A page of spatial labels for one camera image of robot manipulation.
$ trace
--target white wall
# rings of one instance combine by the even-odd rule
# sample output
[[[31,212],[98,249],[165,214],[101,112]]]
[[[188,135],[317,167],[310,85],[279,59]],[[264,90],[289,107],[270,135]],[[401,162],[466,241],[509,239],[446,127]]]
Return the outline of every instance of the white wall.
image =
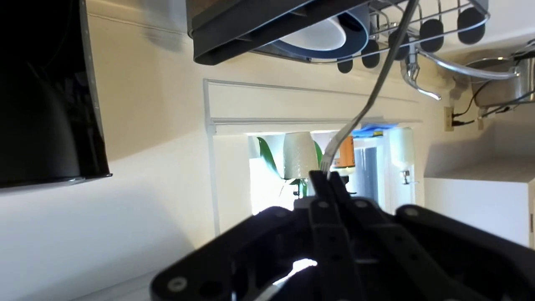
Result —
[[[494,115],[494,149],[499,156],[535,156],[535,105],[519,105]]]
[[[71,299],[155,273],[213,236],[202,80],[347,94],[365,94],[374,84],[376,70],[340,75],[332,65],[258,55],[217,67],[195,65],[190,40],[180,32],[180,5],[183,2],[90,2],[113,177],[0,194],[0,299]],[[424,79],[426,85],[436,82],[432,74]],[[414,112],[422,120],[416,129],[421,202],[422,174],[476,161],[486,149],[489,132],[444,134],[441,104],[396,80],[389,80],[384,94],[421,102]]]

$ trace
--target window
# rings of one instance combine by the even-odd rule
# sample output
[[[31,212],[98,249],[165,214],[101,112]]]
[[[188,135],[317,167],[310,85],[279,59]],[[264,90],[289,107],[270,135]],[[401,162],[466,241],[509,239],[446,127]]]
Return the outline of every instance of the window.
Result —
[[[399,140],[396,132],[399,127],[386,127],[379,130],[355,130],[352,135],[354,164],[349,167],[334,167],[350,196],[369,197],[386,212],[404,202],[412,202],[412,184],[407,181],[412,164],[407,162],[399,171],[396,156],[404,149],[406,142]],[[309,132],[317,149],[324,151],[334,132]],[[284,137],[285,134],[248,135],[250,145],[264,140],[269,145],[274,164],[250,149],[248,176],[250,176],[250,207],[258,212],[269,206],[292,209],[294,199],[302,196],[295,179],[284,177]]]

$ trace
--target white cabinet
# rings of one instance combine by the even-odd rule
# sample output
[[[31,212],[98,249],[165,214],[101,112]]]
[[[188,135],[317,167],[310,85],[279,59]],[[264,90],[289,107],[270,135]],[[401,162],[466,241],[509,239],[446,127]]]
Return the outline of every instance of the white cabinet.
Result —
[[[533,247],[535,159],[491,159],[424,179],[426,207]]]

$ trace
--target hanging cable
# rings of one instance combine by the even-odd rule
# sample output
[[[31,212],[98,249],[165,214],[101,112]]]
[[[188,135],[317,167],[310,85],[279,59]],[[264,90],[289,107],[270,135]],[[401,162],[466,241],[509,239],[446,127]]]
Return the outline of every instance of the hanging cable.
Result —
[[[394,62],[394,57],[396,57],[396,54],[397,54],[397,50],[399,50],[399,47],[401,47],[402,37],[404,37],[404,33],[406,33],[406,30],[407,30],[407,25],[409,25],[409,22],[411,22],[411,18],[412,18],[412,15],[414,15],[416,7],[417,7],[417,0],[407,0],[407,5],[406,5],[406,8],[404,8],[404,12],[402,12],[401,23],[399,23],[399,27],[397,27],[397,30],[396,30],[397,33],[396,33],[394,38],[392,38],[391,48],[387,50],[386,60],[384,60],[384,64],[382,64],[382,69],[381,69],[379,77],[377,77],[377,80],[376,80],[376,84],[374,84],[374,87],[372,87],[372,90],[371,90],[371,94],[369,94],[369,99],[367,99],[365,105],[360,109],[360,112],[359,112],[355,117],[352,117],[352,119],[350,119],[342,129],[339,129],[339,130],[335,132],[335,135],[329,140],[329,144],[327,144],[327,147],[325,147],[325,151],[324,151],[322,161],[320,161],[320,171],[322,171],[324,174],[329,172],[329,169],[330,169],[330,166],[332,166],[332,162],[334,162],[334,156],[335,156],[340,142],[350,134],[350,130],[362,120],[362,117],[364,117],[364,115],[369,112],[369,109],[374,105],[374,102],[376,102],[376,99],[377,99],[377,95],[379,95],[379,92],[381,92],[381,89],[382,89],[382,84],[384,84],[384,80],[386,80],[386,77],[387,77],[387,74],[389,74],[389,70],[391,70],[391,65],[392,65],[392,62]]]

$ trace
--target wire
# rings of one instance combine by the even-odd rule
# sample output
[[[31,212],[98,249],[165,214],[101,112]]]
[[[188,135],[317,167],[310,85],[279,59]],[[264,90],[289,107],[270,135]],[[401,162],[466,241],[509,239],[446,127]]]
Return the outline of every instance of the wire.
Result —
[[[519,95],[519,97],[516,97],[516,99],[513,99],[513,100],[508,100],[508,102],[498,105],[496,109],[481,114],[481,117],[484,119],[484,117],[488,117],[488,115],[491,115],[491,114],[508,112],[511,107],[518,107],[518,105],[519,105],[519,104],[516,104],[516,102],[519,102],[521,99],[524,99],[524,97],[528,97],[528,95],[531,95],[531,94],[535,94],[535,90],[529,90],[529,92],[526,92],[526,94],[523,94],[523,95]]]
[[[484,82],[483,85],[478,87],[478,90],[474,94],[471,94],[471,99],[467,102],[467,107],[462,112],[452,114],[452,117],[461,117],[466,115],[467,110],[471,109],[471,104],[474,102],[474,99],[481,94],[481,90],[488,85],[489,82]]]
[[[394,62],[394,57],[399,50],[399,45],[402,42],[402,37],[404,37],[404,32],[407,30],[407,25],[414,15],[414,10],[417,7],[417,0],[407,0],[407,5],[404,8],[404,13],[402,13],[402,18],[399,22],[399,27],[397,27],[397,35],[392,38],[392,45],[391,48],[387,50],[387,55],[386,55],[386,60],[382,64],[382,69],[379,72],[379,77],[369,94],[369,99],[365,102],[365,105],[360,109],[360,112],[357,115],[354,115],[342,129],[339,129],[335,132],[335,135],[329,140],[325,151],[324,151],[324,156],[320,159],[320,171],[324,174],[329,172],[332,162],[334,162],[334,156],[340,145],[340,142],[350,134],[350,130],[362,120],[362,117],[369,112],[369,109],[374,105],[381,89],[382,89],[382,84],[389,74],[389,69]]]

